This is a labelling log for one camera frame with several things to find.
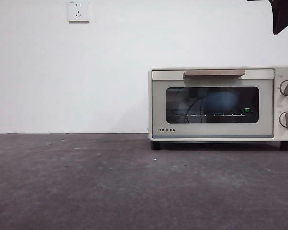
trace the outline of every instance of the oven window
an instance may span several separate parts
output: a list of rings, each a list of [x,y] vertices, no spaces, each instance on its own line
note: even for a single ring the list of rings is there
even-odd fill
[[[166,90],[166,120],[186,123],[256,123],[257,87],[183,87]]]

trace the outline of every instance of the electrical socket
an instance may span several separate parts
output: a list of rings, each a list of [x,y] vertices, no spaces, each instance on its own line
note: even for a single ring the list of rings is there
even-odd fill
[[[68,21],[69,22],[89,22],[89,1],[70,0],[68,1]]]

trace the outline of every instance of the white toaster oven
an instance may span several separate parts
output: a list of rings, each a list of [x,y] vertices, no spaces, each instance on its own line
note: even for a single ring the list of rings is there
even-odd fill
[[[288,150],[288,67],[149,70],[149,139],[281,141]]]

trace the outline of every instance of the control knob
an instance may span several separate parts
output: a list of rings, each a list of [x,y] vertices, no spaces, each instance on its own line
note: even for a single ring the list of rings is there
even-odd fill
[[[288,96],[288,80],[283,81],[279,87],[280,92],[284,95],[284,96]]]
[[[282,113],[279,117],[279,122],[283,127],[288,128],[288,112]]]

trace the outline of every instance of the beige handle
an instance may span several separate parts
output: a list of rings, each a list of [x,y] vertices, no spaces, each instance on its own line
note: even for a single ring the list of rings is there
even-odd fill
[[[245,74],[243,69],[219,69],[219,70],[188,70],[185,71],[184,77],[193,78],[200,76],[232,76],[238,77]]]

